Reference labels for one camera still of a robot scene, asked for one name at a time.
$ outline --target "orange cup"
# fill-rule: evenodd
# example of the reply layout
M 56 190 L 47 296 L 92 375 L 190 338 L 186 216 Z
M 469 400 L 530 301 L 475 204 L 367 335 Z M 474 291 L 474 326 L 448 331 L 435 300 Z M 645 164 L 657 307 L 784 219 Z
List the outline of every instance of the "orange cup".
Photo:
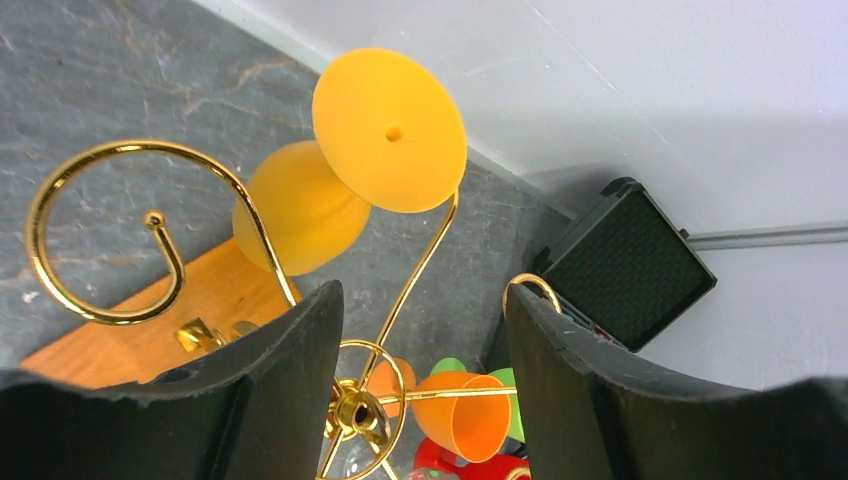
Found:
M 395 363 L 398 364 L 400 374 L 403 376 L 403 384 L 407 391 L 415 388 L 415 370 L 412 369 L 412 366 L 406 360 L 399 357 L 395 357 Z M 368 390 L 368 393 L 376 397 L 380 395 L 391 395 L 400 391 L 395 372 L 388 362 L 381 361 L 377 364 L 374 371 L 371 372 L 371 376 L 368 377 L 368 383 L 365 389 Z M 400 414 L 400 403 L 390 403 L 384 405 L 383 408 L 386 411 L 386 416 L 389 418 L 394 418 Z
M 468 372 L 431 375 L 416 390 L 502 387 L 495 377 Z M 472 463 L 485 462 L 509 431 L 509 396 L 436 398 L 412 402 L 415 419 L 433 442 Z

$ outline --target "gold curled wire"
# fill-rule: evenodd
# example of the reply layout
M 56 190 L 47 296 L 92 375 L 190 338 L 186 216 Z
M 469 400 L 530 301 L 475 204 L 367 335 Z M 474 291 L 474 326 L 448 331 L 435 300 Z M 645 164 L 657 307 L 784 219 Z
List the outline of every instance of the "gold curled wire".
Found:
M 382 347 L 384 343 L 386 343 L 386 338 L 389 336 L 389 332 L 391 332 L 392 327 L 397 320 L 398 313 L 400 313 L 401 307 L 406 302 L 407 297 L 409 297 L 409 293 L 412 291 L 412 287 L 415 286 L 415 283 L 418 281 L 418 278 L 421 276 L 421 272 L 424 271 L 424 268 L 427 266 L 427 263 L 430 262 L 430 259 L 433 258 L 433 254 L 436 252 L 436 249 L 439 247 L 439 244 L 442 242 L 442 239 L 445 238 L 445 234 L 448 233 L 448 229 L 453 223 L 453 219 L 456 216 L 456 209 L 459 206 L 459 190 L 454 192 L 451 195 L 450 199 L 448 199 L 449 206 L 448 212 L 445 215 L 445 219 L 442 220 L 441 226 L 436 231 L 436 234 L 433 235 L 433 238 L 430 240 L 430 244 L 427 245 L 427 249 L 424 251 L 424 254 L 421 256 L 421 259 L 418 260 L 418 264 L 415 265 L 415 269 L 412 270 L 412 274 L 407 278 L 406 284 L 401 289 L 400 294 L 395 300 L 395 304 L 392 306 L 392 309 L 389 311 L 388 317 L 386 317 L 386 321 L 383 322 L 383 326 L 380 328 L 380 333 L 377 334 L 376 343 L 378 346 Z M 368 379 L 371 377 L 371 373 L 374 371 L 377 362 L 377 354 L 372 351 L 368 355 L 368 360 L 365 362 L 365 368 L 362 370 L 362 375 L 359 377 L 359 388 L 365 388 L 365 384 L 368 383 Z
M 516 467 L 506 474 L 504 480 L 518 480 L 521 477 L 533 478 L 528 467 Z
M 506 288 L 504 289 L 504 293 L 502 296 L 501 308 L 503 309 L 504 318 L 506 318 L 506 294 L 509 292 L 510 285 L 518 285 L 521 283 L 532 283 L 537 287 L 542 289 L 542 292 L 548 297 L 548 300 L 553 304 L 554 310 L 557 313 L 562 314 L 562 306 L 559 303 L 559 298 L 556 296 L 556 292 L 554 289 L 548 285 L 548 282 L 544 281 L 542 277 L 538 275 L 534 275 L 532 273 L 519 273 L 518 275 L 512 277 L 510 281 L 507 283 Z
M 239 199 L 247 207 L 253 225 L 265 246 L 265 254 L 270 260 L 277 282 L 289 306 L 293 307 L 297 302 L 291 288 L 289 288 L 288 278 L 283 271 L 283 267 L 280 265 L 274 247 L 271 245 L 265 224 L 259 217 L 256 205 L 250 198 L 250 195 L 247 194 L 244 184 L 221 163 L 197 150 L 176 143 L 151 139 L 121 140 L 105 143 L 82 152 L 54 170 L 38 190 L 27 215 L 25 247 L 33 270 L 50 295 L 65 308 L 77 313 L 86 320 L 105 325 L 133 325 L 145 322 L 164 313 L 176 301 L 185 284 L 185 265 L 165 227 L 165 215 L 159 211 L 148 211 L 144 215 L 144 224 L 153 234 L 159 245 L 159 249 L 165 256 L 165 263 L 168 265 L 168 270 L 170 271 L 171 282 L 162 298 L 147 307 L 127 312 L 117 312 L 106 308 L 95 307 L 83 301 L 71 293 L 62 283 L 50 265 L 50 258 L 47 254 L 45 242 L 47 220 L 56 196 L 61 189 L 72 178 L 99 161 L 117 155 L 142 152 L 158 152 L 180 157 L 210 170 L 227 182 L 227 185 L 236 192 Z
M 388 444 L 386 445 L 385 450 L 378 453 L 377 458 L 373 462 L 371 462 L 371 464 L 369 464 L 367 467 L 365 467 L 365 469 L 363 469 L 361 472 L 359 472 L 355 475 L 352 475 L 350 477 L 345 477 L 345 480 L 359 480 L 359 479 L 365 478 L 368 475 L 370 475 L 374 470 L 376 470 L 380 465 L 382 465 L 384 463 L 385 463 L 385 466 L 383 468 L 386 470 L 386 473 L 391 476 L 395 472 L 391 468 L 391 465 L 388 464 L 388 458 L 389 458 L 389 455 L 392 453 L 392 451 L 395 449 L 395 446 L 397 446 L 397 442 L 400 439 L 400 433 L 401 433 L 401 431 L 403 431 L 403 426 L 404 426 L 404 423 L 406 422 L 406 413 L 407 413 L 406 412 L 406 404 L 407 404 L 406 395 L 407 395 L 407 391 L 406 391 L 406 383 L 403 380 L 403 374 L 401 373 L 400 367 L 398 366 L 394 357 L 389 352 L 387 352 L 386 349 L 384 349 L 380 345 L 369 342 L 367 340 L 350 339 L 350 340 L 343 340 L 341 342 L 341 344 L 339 344 L 339 348 L 345 348 L 345 347 L 362 347 L 362 348 L 365 348 L 372 353 L 376 352 L 376 354 L 378 356 L 383 357 L 383 359 L 386 361 L 386 363 L 389 364 L 389 367 L 391 367 L 392 372 L 395 374 L 395 379 L 397 380 L 398 394 L 400 395 L 400 399 L 399 399 L 399 401 L 400 401 L 400 407 L 399 407 L 400 413 L 398 414 L 397 428 L 395 429 L 394 432 L 392 432 L 391 438 L 389 438 L 389 441 L 388 441 Z M 330 465 L 332 465 L 333 459 L 335 458 L 336 453 L 338 453 L 339 445 L 341 445 L 341 443 L 342 443 L 342 436 L 337 429 L 335 431 L 335 433 L 330 438 L 330 447 L 327 451 L 327 454 L 324 456 L 324 458 L 322 459 L 322 461 L 320 463 L 320 466 L 318 468 L 319 474 L 315 477 L 316 480 L 330 480 L 326 475 L 330 471 Z

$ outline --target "brass ring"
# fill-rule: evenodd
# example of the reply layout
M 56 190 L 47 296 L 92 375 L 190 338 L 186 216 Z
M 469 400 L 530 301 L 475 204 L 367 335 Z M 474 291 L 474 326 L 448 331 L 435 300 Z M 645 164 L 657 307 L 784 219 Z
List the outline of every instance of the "brass ring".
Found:
M 383 357 L 383 359 L 385 359 L 386 362 L 388 362 L 389 366 L 392 368 L 392 372 L 394 372 L 395 378 L 397 378 L 398 389 L 400 390 L 400 413 L 398 414 L 397 428 L 395 429 L 394 432 L 392 432 L 391 438 L 389 439 L 389 443 L 386 446 L 385 450 L 383 450 L 382 452 L 377 454 L 377 458 L 374 459 L 373 462 L 368 464 L 368 466 L 365 467 L 365 469 L 362 470 L 361 472 L 359 472 L 359 473 L 357 473 L 353 476 L 350 476 L 350 477 L 341 477 L 341 479 L 337 479 L 337 480 L 342 480 L 342 479 L 344 479 L 344 480 L 360 480 L 360 479 L 365 478 L 368 475 L 370 475 L 372 472 L 374 472 L 374 470 L 376 470 L 377 468 L 380 467 L 380 464 L 382 464 L 384 461 L 388 460 L 389 455 L 395 449 L 395 446 L 397 446 L 397 442 L 400 439 L 400 432 L 403 431 L 403 425 L 404 425 L 404 422 L 406 421 L 406 384 L 403 381 L 403 374 L 401 373 L 400 367 L 398 366 L 397 362 L 395 362 L 394 357 L 391 354 L 389 354 L 389 352 L 387 352 L 383 347 L 377 345 L 376 343 L 372 343 L 372 342 L 369 342 L 367 340 L 359 340 L 359 339 L 351 339 L 351 340 L 342 341 L 341 344 L 339 344 L 339 348 L 344 348 L 344 347 L 362 347 L 362 348 L 368 349 L 370 352 L 375 352 L 378 355 L 380 355 L 381 357 Z M 330 477 L 324 477 L 322 475 L 317 475 L 315 477 L 315 479 L 316 480 L 334 480 Z
M 156 242 L 159 244 L 159 249 L 165 256 L 168 270 L 171 274 L 171 283 L 168 285 L 168 289 L 162 298 L 150 306 L 130 312 L 116 312 L 107 308 L 95 307 L 68 290 L 56 275 L 56 272 L 50 265 L 50 258 L 47 255 L 45 242 L 47 219 L 56 200 L 56 196 L 61 189 L 83 170 L 101 160 L 117 155 L 140 152 L 159 152 L 175 155 L 212 171 L 226 181 L 235 190 L 238 197 L 244 202 L 247 210 L 250 212 L 254 226 L 265 245 L 265 252 L 277 276 L 280 288 L 282 288 L 289 305 L 295 305 L 294 294 L 288 286 L 286 275 L 271 245 L 265 225 L 256 211 L 256 205 L 247 194 L 244 184 L 221 163 L 197 150 L 176 143 L 150 139 L 122 140 L 106 143 L 82 152 L 54 170 L 51 176 L 39 188 L 27 215 L 25 247 L 36 276 L 53 298 L 65 308 L 77 313 L 86 320 L 104 325 L 133 325 L 145 322 L 164 313 L 177 300 L 185 283 L 185 266 L 168 230 L 165 228 L 165 216 L 161 212 L 155 210 L 147 212 L 144 215 L 144 224 L 153 234 Z

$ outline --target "gold metal rod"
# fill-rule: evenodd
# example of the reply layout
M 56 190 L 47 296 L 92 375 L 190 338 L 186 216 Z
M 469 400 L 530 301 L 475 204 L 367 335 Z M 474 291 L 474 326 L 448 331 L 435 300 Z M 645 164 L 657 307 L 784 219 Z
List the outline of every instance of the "gold metal rod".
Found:
M 532 283 L 541 288 L 542 292 L 545 294 L 546 297 L 548 297 L 548 300 L 550 300 L 550 302 L 553 304 L 554 310 L 556 310 L 557 313 L 562 313 L 562 306 L 559 304 L 559 298 L 557 298 L 554 289 L 551 288 L 550 285 L 548 285 L 548 282 L 544 281 L 542 277 L 534 275 L 532 273 L 519 273 L 518 275 L 512 277 L 509 283 L 507 283 L 507 288 L 504 289 L 502 300 L 504 318 L 506 318 L 506 293 L 507 291 L 509 291 L 509 286 L 517 285 L 520 283 Z
M 339 377 L 333 375 L 333 395 L 336 399 L 342 396 L 342 384 L 339 382 Z
M 321 473 L 320 477 L 324 478 L 330 473 L 330 466 L 333 464 L 333 459 L 336 458 L 336 454 L 339 453 L 339 446 L 342 444 L 342 435 L 336 430 L 335 433 L 330 437 L 330 448 L 327 450 L 327 454 L 324 455 L 324 458 L 321 460 L 321 466 L 318 467 L 318 471 Z
M 371 450 L 373 450 L 375 454 L 380 454 L 380 447 L 371 442 L 368 442 L 368 445 L 371 446 Z M 400 475 L 398 475 L 398 473 L 395 471 L 394 467 L 392 467 L 388 460 L 383 460 L 383 463 L 381 463 L 380 465 L 383 467 L 383 471 L 386 472 L 386 475 L 388 475 L 391 480 L 400 480 Z
M 176 143 L 150 139 L 122 140 L 106 143 L 82 152 L 53 171 L 50 177 L 39 188 L 27 215 L 25 247 L 33 270 L 50 295 L 65 308 L 77 313 L 83 318 L 105 325 L 133 325 L 150 320 L 171 308 L 176 301 L 185 284 L 185 265 L 168 230 L 165 228 L 165 216 L 161 212 L 155 210 L 147 212 L 144 215 L 144 224 L 153 234 L 156 242 L 159 244 L 159 249 L 165 256 L 165 261 L 171 274 L 171 283 L 168 285 L 165 294 L 147 307 L 128 312 L 117 312 L 96 307 L 83 301 L 71 293 L 62 283 L 50 265 L 50 258 L 47 254 L 45 240 L 47 220 L 61 189 L 71 179 L 97 162 L 117 155 L 142 152 L 159 152 L 175 155 L 210 170 L 227 182 L 247 207 L 259 238 L 265 246 L 265 253 L 270 260 L 280 288 L 283 290 L 283 295 L 289 305 L 294 306 L 296 303 L 294 294 L 289 287 L 288 278 L 283 272 L 277 254 L 271 245 L 265 224 L 259 217 L 256 205 L 250 198 L 250 195 L 247 194 L 244 184 L 241 183 L 238 177 L 233 175 L 221 163 L 203 153 Z
M 412 287 L 415 286 L 415 283 L 418 281 L 418 277 L 421 276 L 421 272 L 424 271 L 424 268 L 433 257 L 433 254 L 436 252 L 436 249 L 439 247 L 442 239 L 445 238 L 445 234 L 448 232 L 448 228 L 450 228 L 451 223 L 453 223 L 453 219 L 456 216 L 456 208 L 459 205 L 459 190 L 457 190 L 448 201 L 450 202 L 450 205 L 448 206 L 448 213 L 445 215 L 445 219 L 442 220 L 442 225 L 430 240 L 427 250 L 424 251 L 424 255 L 421 256 L 421 259 L 418 260 L 418 264 L 415 265 L 412 275 L 410 275 L 406 280 L 406 285 L 404 285 L 403 289 L 400 291 L 400 295 L 398 295 L 397 300 L 395 300 L 395 304 L 392 306 L 389 316 L 386 317 L 386 321 L 383 322 L 383 327 L 380 329 L 380 333 L 377 334 L 377 340 L 374 343 L 378 346 L 382 347 L 383 344 L 386 343 L 386 338 L 389 336 L 389 332 L 391 332 L 392 327 L 395 324 L 395 320 L 397 320 L 401 307 L 403 307 L 404 302 L 406 302 L 407 297 L 409 297 Z M 365 388 L 365 384 L 368 383 L 368 378 L 371 377 L 371 372 L 374 371 L 376 362 L 377 354 L 376 352 L 371 351 L 368 355 L 368 361 L 365 362 L 365 368 L 362 370 L 362 375 L 359 377 L 359 382 L 357 383 L 359 388 Z
M 516 387 L 467 387 L 451 388 L 444 390 L 419 390 L 407 392 L 407 402 L 420 402 L 421 400 L 433 400 L 435 398 L 458 398 L 458 397 L 487 397 L 493 395 L 513 395 L 518 393 Z M 377 397 L 380 405 L 389 405 L 400 401 L 400 393 L 381 395 Z

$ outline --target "gold spiral hook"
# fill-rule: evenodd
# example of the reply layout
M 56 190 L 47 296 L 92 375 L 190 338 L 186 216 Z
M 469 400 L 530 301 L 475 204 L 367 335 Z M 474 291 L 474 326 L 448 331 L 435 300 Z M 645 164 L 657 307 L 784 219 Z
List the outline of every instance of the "gold spiral hook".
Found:
M 271 245 L 265 225 L 259 217 L 256 205 L 247 194 L 244 184 L 242 184 L 238 177 L 233 175 L 232 172 L 215 159 L 197 150 L 176 143 L 150 139 L 111 142 L 82 152 L 57 168 L 38 190 L 38 194 L 30 205 L 29 214 L 27 215 L 25 247 L 33 270 L 50 295 L 65 308 L 77 313 L 86 320 L 104 325 L 133 325 L 145 322 L 164 313 L 176 301 L 185 283 L 185 265 L 165 227 L 165 215 L 162 212 L 156 210 L 148 211 L 144 215 L 143 221 L 144 225 L 153 234 L 159 245 L 159 249 L 165 256 L 165 262 L 168 265 L 171 275 L 171 282 L 162 298 L 148 307 L 128 312 L 117 312 L 96 307 L 85 302 L 71 293 L 62 283 L 50 265 L 50 258 L 47 254 L 45 241 L 47 219 L 61 189 L 72 178 L 99 161 L 117 155 L 141 152 L 159 152 L 180 157 L 210 170 L 227 182 L 227 185 L 236 192 L 245 207 L 247 207 L 259 238 L 262 239 L 262 243 L 265 246 L 265 253 L 270 260 L 274 274 L 277 277 L 277 282 L 283 290 L 283 295 L 289 305 L 294 306 L 296 303 L 294 294 L 291 288 L 289 288 L 288 279 Z

